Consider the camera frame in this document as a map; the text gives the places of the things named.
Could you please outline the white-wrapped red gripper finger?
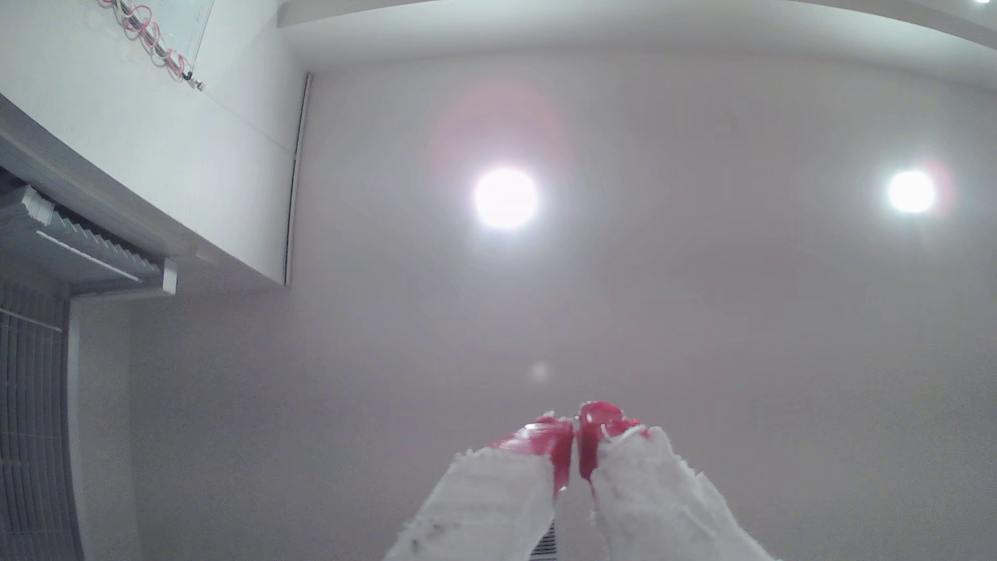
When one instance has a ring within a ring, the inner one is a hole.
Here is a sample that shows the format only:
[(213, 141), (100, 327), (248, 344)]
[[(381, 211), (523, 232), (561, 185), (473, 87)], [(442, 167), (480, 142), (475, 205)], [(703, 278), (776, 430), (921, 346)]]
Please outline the white-wrapped red gripper finger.
[(773, 560), (659, 426), (608, 402), (578, 412), (580, 476), (609, 560)]
[(572, 419), (546, 413), (455, 455), (385, 560), (529, 560), (567, 488)]

